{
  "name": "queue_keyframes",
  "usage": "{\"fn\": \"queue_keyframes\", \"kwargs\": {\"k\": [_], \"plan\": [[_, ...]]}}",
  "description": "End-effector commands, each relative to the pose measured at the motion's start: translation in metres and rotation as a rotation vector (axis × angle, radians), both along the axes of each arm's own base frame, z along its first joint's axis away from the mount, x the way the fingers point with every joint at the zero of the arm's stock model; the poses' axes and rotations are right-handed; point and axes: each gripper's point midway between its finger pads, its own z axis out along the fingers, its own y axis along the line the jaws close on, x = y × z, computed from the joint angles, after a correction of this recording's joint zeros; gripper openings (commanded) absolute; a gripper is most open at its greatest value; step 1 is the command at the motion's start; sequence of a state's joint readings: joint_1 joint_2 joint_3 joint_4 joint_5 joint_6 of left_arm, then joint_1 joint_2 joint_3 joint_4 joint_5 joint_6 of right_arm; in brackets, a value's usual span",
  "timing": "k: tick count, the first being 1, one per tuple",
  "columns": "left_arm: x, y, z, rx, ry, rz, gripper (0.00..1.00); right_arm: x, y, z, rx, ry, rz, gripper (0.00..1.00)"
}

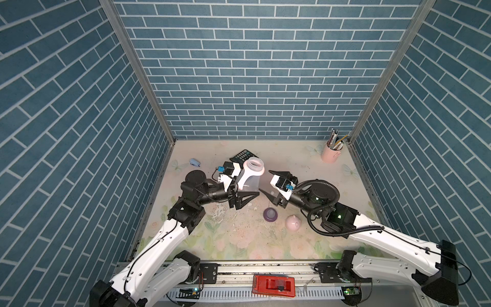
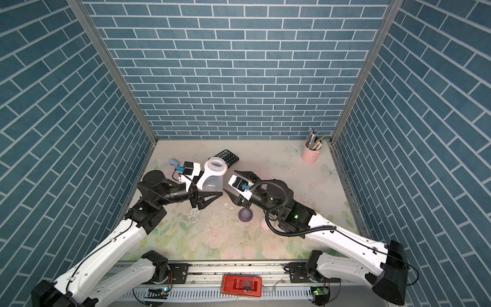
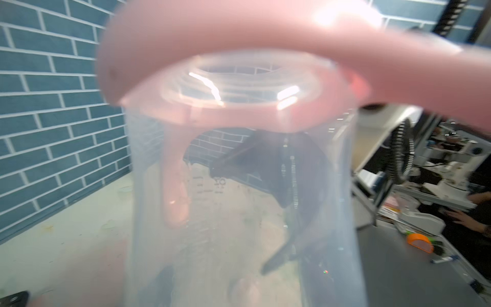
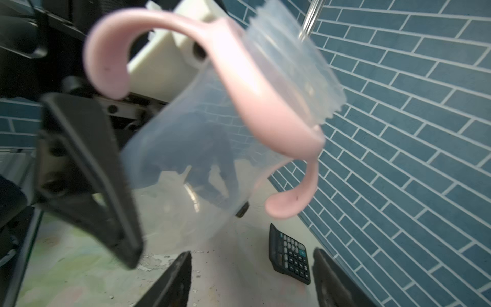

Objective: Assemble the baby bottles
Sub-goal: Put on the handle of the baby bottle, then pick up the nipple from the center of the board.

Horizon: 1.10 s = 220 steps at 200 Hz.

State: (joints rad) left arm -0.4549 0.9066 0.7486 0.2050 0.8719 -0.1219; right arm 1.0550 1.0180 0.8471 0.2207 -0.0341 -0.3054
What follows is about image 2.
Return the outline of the clear baby bottle body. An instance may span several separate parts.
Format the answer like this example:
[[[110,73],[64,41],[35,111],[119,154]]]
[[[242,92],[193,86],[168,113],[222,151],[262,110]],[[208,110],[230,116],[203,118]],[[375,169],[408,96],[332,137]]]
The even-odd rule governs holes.
[[[201,190],[206,192],[221,192],[223,185],[223,171],[213,171],[206,169],[199,180]]]

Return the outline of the purple collar with nipple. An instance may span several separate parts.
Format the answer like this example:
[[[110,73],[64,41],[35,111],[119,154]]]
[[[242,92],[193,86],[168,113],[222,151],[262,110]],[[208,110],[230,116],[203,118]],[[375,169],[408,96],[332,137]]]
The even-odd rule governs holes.
[[[253,218],[253,211],[248,208],[242,208],[240,209],[238,213],[239,220],[241,220],[244,223],[248,223],[252,220]]]

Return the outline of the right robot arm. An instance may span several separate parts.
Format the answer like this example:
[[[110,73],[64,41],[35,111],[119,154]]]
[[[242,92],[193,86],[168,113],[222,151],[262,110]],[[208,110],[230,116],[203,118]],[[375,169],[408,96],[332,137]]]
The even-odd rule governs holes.
[[[413,266],[401,243],[371,240],[334,224],[296,201],[294,192],[282,180],[262,180],[251,171],[236,171],[228,185],[231,201],[239,207],[255,205],[262,209],[265,224],[274,234],[309,239],[342,254],[334,257],[312,251],[304,267],[310,280],[354,280],[391,304],[405,304]]]

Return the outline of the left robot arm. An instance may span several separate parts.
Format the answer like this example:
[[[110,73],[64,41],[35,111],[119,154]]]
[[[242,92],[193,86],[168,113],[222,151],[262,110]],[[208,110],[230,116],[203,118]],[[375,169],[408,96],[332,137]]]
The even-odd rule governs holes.
[[[124,219],[89,255],[52,282],[41,281],[31,292],[33,306],[108,306],[136,286],[150,282],[170,290],[174,274],[168,259],[151,250],[118,274],[106,273],[130,248],[151,234],[167,214],[165,206],[190,201],[202,210],[222,196],[177,183],[153,170],[138,183],[141,197]]]

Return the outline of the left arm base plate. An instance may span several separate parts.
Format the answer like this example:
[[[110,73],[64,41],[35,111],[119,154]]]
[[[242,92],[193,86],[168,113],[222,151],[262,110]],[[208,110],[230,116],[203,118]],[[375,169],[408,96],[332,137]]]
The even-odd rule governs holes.
[[[189,268],[190,264],[187,263],[160,264],[156,267],[151,281],[154,284],[183,285],[186,283]]]

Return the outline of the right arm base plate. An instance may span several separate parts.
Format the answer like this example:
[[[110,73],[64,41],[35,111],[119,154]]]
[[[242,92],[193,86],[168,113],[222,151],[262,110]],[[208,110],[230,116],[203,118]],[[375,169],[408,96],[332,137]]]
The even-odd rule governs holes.
[[[283,266],[291,283],[340,283],[339,278],[326,278],[316,269],[307,266],[307,262],[289,262]]]

